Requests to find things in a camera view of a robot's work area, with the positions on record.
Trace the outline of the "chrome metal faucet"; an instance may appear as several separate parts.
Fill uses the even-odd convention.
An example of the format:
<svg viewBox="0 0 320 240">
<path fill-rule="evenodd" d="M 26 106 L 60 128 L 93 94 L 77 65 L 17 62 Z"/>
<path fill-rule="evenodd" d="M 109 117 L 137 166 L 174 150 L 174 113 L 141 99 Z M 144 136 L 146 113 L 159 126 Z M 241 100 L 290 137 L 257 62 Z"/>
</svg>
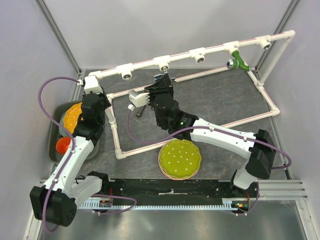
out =
<svg viewBox="0 0 320 240">
<path fill-rule="evenodd" d="M 165 75 L 169 75 L 169 73 L 168 73 L 167 71 L 164 71 L 164 72 L 162 72 L 162 73 L 159 73 L 159 74 L 154 75 L 154 76 L 153 76 L 154 82 L 155 82 L 155 83 L 158 82 L 158 81 L 159 81 L 160 79 L 162 79 Z M 175 83 L 177 82 L 175 77 L 170 77 L 169 79 L 170 79 L 170 81 L 171 81 L 172 84 L 175 84 Z"/>
</svg>

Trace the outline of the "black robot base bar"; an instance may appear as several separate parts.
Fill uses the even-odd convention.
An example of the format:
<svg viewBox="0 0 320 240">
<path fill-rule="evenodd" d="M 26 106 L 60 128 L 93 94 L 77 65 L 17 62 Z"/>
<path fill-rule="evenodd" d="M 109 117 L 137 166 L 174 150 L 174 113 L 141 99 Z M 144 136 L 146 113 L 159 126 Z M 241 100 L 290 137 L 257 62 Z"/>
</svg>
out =
<svg viewBox="0 0 320 240">
<path fill-rule="evenodd" d="M 110 179 L 105 174 L 102 178 L 101 190 L 93 194 L 95 197 L 105 198 L 133 198 L 138 203 L 156 199 L 164 202 L 164 198 L 181 196 L 202 199 L 221 200 L 223 198 L 253 199 L 258 196 L 258 185 L 256 182 L 250 184 L 247 189 L 236 187 L 229 180 L 220 181 L 214 179 Z"/>
</svg>

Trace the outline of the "white PVC pipe frame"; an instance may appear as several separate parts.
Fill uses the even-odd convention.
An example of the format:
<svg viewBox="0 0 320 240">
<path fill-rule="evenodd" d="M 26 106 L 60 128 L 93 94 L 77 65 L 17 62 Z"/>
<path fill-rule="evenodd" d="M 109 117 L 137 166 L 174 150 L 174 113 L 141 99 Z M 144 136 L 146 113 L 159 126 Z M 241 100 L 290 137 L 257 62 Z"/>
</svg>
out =
<svg viewBox="0 0 320 240">
<path fill-rule="evenodd" d="M 232 55 L 232 53 L 236 51 L 238 51 L 239 53 L 239 48 L 246 47 L 246 46 L 260 46 L 261 49 L 265 51 L 265 50 L 271 49 L 272 42 L 283 40 L 283 44 L 281 45 L 279 52 L 274 56 L 273 60 L 267 67 L 266 72 L 263 74 L 260 80 L 257 79 L 257 77 L 252 73 L 252 71 L 247 71 L 248 76 L 251 78 L 256 89 L 268 104 L 270 110 L 265 113 L 261 113 L 258 115 L 254 115 L 251 117 L 247 117 L 244 119 L 240 119 L 240 120 L 222 125 L 223 127 L 232 128 L 232 127 L 237 127 L 243 124 L 251 123 L 257 120 L 265 119 L 268 117 L 275 117 L 280 114 L 279 108 L 273 102 L 273 100 L 265 90 L 264 83 L 267 80 L 273 68 L 275 67 L 275 65 L 277 64 L 277 62 L 279 61 L 283 52 L 287 48 L 288 44 L 292 41 L 295 35 L 296 35 L 296 32 L 294 30 L 287 30 L 287 31 L 273 34 L 273 35 L 263 35 L 263 36 L 258 36 L 258 37 L 254 37 L 247 40 L 227 42 L 227 43 L 223 43 L 221 45 L 216 45 L 216 46 L 200 47 L 200 48 L 192 49 L 183 53 L 159 56 L 150 60 L 145 60 L 145 61 L 136 62 L 136 63 L 127 63 L 127 64 L 116 66 L 115 68 L 110 68 L 102 71 L 100 70 L 92 71 L 88 75 L 95 76 L 94 83 L 97 83 L 97 84 L 99 80 L 102 80 L 103 78 L 114 76 L 114 75 L 121 75 L 122 79 L 127 81 L 132 78 L 132 73 L 135 70 L 145 69 L 148 67 L 159 67 L 159 69 L 163 71 L 163 70 L 169 69 L 169 64 L 171 62 L 181 61 L 184 59 L 194 59 L 197 63 L 202 63 L 205 59 L 205 56 L 208 54 L 213 54 L 218 52 L 229 52 L 229 54 Z M 180 82 L 188 81 L 191 79 L 224 72 L 227 70 L 229 69 L 226 66 L 219 67 L 219 68 L 203 71 L 200 73 L 178 77 L 176 79 L 176 82 L 180 83 Z M 134 156 L 140 153 L 161 148 L 164 144 L 168 142 L 167 140 L 167 141 L 162 141 L 160 143 L 150 144 L 145 147 L 129 150 L 129 151 L 122 151 L 119 135 L 117 131 L 117 128 L 118 128 L 117 121 L 116 121 L 116 117 L 114 116 L 113 107 L 111 107 L 111 110 L 107 110 L 106 112 L 108 113 L 107 116 L 111 117 L 110 128 L 111 128 L 114 147 L 115 147 L 114 153 L 115 153 L 116 159 L 118 160 L 122 160 L 129 156 Z"/>
</svg>

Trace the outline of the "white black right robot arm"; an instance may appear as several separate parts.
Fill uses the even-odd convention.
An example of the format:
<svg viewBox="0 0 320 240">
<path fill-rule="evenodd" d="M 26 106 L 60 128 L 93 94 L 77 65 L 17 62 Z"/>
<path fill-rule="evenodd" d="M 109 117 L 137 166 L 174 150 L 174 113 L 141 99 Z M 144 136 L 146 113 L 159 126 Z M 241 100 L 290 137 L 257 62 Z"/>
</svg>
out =
<svg viewBox="0 0 320 240">
<path fill-rule="evenodd" d="M 245 165 L 235 171 L 229 184 L 233 196 L 242 196 L 258 179 L 270 178 L 276 151 L 272 149 L 274 142 L 268 131 L 259 129 L 256 133 L 241 133 L 180 110 L 167 73 L 159 74 L 155 83 L 145 87 L 144 92 L 148 96 L 148 105 L 154 111 L 157 126 L 174 138 L 211 144 L 246 159 Z"/>
</svg>

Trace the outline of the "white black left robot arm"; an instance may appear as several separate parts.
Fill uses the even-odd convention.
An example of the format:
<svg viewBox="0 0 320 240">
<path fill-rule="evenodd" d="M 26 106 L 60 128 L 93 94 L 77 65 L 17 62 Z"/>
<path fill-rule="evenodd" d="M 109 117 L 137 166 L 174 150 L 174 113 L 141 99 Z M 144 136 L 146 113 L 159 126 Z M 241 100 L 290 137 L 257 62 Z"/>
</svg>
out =
<svg viewBox="0 0 320 240">
<path fill-rule="evenodd" d="M 81 114 L 70 146 L 44 185 L 35 186 L 30 191 L 37 220 L 67 227 L 75 218 L 78 207 L 88 198 L 94 194 L 104 197 L 109 193 L 110 185 L 104 181 L 106 174 L 94 172 L 77 185 L 74 180 L 104 132 L 105 110 L 110 106 L 104 93 L 83 95 Z"/>
</svg>

